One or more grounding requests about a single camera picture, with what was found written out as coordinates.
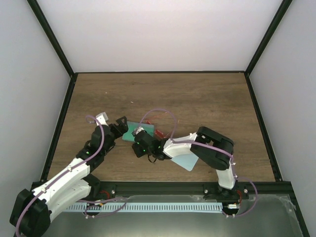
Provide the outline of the teal glasses case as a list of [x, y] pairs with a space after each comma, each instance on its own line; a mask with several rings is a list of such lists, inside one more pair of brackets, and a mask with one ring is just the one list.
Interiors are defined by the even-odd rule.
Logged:
[[[127, 122], [128, 126], [128, 131], [124, 133], [122, 140], [127, 141], [127, 142], [134, 142], [134, 136], [132, 135], [132, 132], [138, 127], [139, 123], [138, 122]], [[146, 124], [142, 123], [140, 126], [151, 136], [154, 135], [155, 127], [152, 124]]]

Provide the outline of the red transparent sunglasses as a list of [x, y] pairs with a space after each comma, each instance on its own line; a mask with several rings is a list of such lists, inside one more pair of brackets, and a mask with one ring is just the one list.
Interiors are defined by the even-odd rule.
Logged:
[[179, 119], [166, 109], [152, 109], [145, 113], [141, 122], [152, 124], [155, 127], [154, 135], [157, 138], [173, 138], [178, 128]]

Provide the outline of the light blue cleaning cloth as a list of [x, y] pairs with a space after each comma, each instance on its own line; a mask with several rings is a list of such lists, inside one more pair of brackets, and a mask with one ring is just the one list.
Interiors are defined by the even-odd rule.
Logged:
[[171, 160], [185, 170], [192, 171], [198, 161], [198, 157], [194, 154], [186, 154], [175, 156]]

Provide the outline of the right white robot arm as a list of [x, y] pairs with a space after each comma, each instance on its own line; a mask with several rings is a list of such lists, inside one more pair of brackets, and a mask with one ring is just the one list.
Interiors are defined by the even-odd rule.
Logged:
[[180, 165], [185, 161], [198, 159], [216, 170], [219, 192], [223, 198], [230, 199], [237, 193], [236, 178], [233, 172], [234, 142], [208, 127], [201, 126], [197, 132], [180, 138], [159, 140], [151, 136], [144, 128], [138, 127], [132, 132], [135, 155], [153, 157], [157, 160], [171, 160]]

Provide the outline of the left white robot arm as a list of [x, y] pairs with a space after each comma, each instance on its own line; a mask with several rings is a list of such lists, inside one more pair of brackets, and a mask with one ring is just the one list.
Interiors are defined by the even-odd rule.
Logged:
[[67, 207], [84, 198], [100, 196], [99, 180], [91, 173], [128, 131], [127, 118], [108, 124], [106, 113], [87, 116], [96, 127], [76, 157], [57, 175], [38, 187], [23, 189], [16, 197], [9, 219], [16, 237], [40, 237]]

